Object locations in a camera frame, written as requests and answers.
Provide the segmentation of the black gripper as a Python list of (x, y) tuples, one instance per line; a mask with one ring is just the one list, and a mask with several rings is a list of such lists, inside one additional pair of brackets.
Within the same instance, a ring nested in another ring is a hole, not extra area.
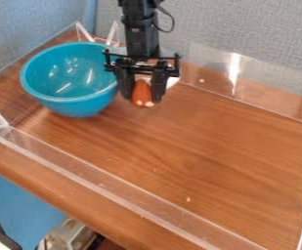
[(103, 50), (105, 68), (117, 77), (125, 99), (133, 98), (135, 75), (151, 76), (151, 98), (158, 104), (166, 92), (169, 77), (181, 75), (181, 55), (159, 48), (157, 19), (122, 19), (125, 45)]

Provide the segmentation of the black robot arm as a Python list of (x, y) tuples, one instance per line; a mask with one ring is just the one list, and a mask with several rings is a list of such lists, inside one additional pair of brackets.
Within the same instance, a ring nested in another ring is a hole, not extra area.
[(105, 69), (111, 71), (125, 99), (133, 99), (135, 76), (151, 77), (151, 98), (158, 104), (166, 93), (167, 79), (181, 76), (182, 56), (159, 46), (159, 32), (170, 33), (175, 26), (171, 14), (161, 7), (163, 0), (118, 0), (122, 8), (126, 46), (109, 49)]

